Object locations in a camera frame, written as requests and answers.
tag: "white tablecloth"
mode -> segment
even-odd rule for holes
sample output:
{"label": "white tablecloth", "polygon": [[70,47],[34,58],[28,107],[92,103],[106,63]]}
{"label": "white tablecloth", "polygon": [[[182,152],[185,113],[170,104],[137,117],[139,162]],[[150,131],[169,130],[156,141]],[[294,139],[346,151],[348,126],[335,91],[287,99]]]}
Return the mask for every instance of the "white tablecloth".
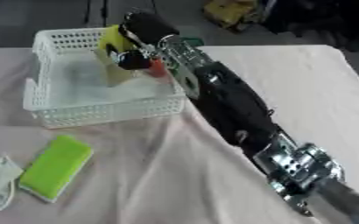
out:
{"label": "white tablecloth", "polygon": [[[359,77],[319,45],[207,46],[245,79],[299,143],[314,142],[342,164],[359,191]],[[188,102],[180,115],[47,130],[22,110],[29,49],[0,49],[0,153],[26,167],[58,134],[95,154],[55,204],[17,191],[0,224],[314,223],[277,196]]]}

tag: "yellow object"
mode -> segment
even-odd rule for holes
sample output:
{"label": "yellow object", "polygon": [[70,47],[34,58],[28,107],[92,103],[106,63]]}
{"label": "yellow object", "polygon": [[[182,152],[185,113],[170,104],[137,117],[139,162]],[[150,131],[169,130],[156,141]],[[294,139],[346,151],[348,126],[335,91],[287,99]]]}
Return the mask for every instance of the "yellow object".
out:
{"label": "yellow object", "polygon": [[118,53],[134,49],[133,44],[118,31],[118,27],[119,25],[113,25],[107,28],[95,50],[96,58],[105,66],[104,79],[109,88],[133,78],[133,71],[119,67],[106,50],[107,45],[114,46]]}
{"label": "yellow object", "polygon": [[236,25],[257,7],[255,0],[214,0],[204,6],[205,15],[223,28]]}
{"label": "yellow object", "polygon": [[119,53],[134,49],[133,44],[126,39],[119,31],[119,25],[115,24],[106,28],[106,31],[99,40],[98,48],[106,51],[106,45],[113,45]]}

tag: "green scouring pad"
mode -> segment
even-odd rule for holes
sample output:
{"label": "green scouring pad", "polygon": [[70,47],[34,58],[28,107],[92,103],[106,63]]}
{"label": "green scouring pad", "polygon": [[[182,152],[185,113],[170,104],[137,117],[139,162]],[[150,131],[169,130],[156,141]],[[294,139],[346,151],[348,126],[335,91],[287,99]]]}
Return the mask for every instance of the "green scouring pad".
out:
{"label": "green scouring pad", "polygon": [[70,136],[57,136],[19,180],[19,187],[55,202],[93,151]]}

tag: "white plastic basket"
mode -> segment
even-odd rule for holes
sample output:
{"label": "white plastic basket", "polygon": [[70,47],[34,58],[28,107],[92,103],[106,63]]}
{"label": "white plastic basket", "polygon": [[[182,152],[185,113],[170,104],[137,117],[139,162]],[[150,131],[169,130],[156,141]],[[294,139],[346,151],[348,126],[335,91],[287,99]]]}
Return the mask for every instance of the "white plastic basket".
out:
{"label": "white plastic basket", "polygon": [[174,79],[136,78],[107,87],[96,59],[103,28],[40,31],[33,52],[37,79],[25,83],[24,108],[47,128],[64,128],[179,113],[186,99]]}

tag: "background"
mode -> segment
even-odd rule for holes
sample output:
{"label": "background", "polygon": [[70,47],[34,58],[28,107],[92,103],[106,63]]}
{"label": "background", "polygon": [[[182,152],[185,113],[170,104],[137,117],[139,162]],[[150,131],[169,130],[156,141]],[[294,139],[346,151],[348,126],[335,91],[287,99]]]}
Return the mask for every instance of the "background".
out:
{"label": "background", "polygon": [[[153,11],[151,0],[108,0],[108,24],[118,24],[123,14],[134,8]],[[103,0],[91,0],[89,20],[85,23],[88,0],[0,0],[0,47],[30,47],[39,30],[102,26]],[[311,31],[304,38],[290,32],[279,35],[259,25],[233,34],[209,23],[201,14],[207,0],[155,0],[158,14],[182,34],[204,39],[209,46],[317,45],[322,40]],[[359,52],[344,52],[359,74]]]}

